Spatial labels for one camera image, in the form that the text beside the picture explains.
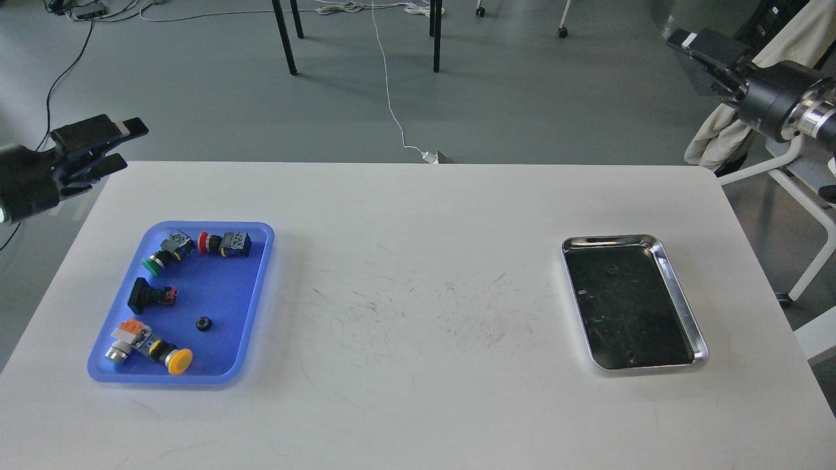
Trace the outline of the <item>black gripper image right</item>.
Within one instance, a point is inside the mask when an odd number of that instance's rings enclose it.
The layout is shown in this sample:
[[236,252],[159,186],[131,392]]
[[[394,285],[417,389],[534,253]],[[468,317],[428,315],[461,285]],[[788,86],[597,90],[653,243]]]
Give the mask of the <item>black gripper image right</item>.
[[774,142],[808,136],[827,142],[827,77],[792,61],[752,70],[750,48],[712,29],[676,29],[666,44],[701,63],[714,82],[711,89],[739,119]]

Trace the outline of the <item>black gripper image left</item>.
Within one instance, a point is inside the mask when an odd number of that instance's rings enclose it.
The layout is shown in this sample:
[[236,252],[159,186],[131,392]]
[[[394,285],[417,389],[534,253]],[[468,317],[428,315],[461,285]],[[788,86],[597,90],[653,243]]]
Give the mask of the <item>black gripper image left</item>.
[[120,154],[105,154],[148,133],[138,117],[114,121],[98,115],[50,131],[54,148],[48,151],[3,146],[2,223],[22,222],[51,210],[86,193],[105,176],[125,170],[127,163]]

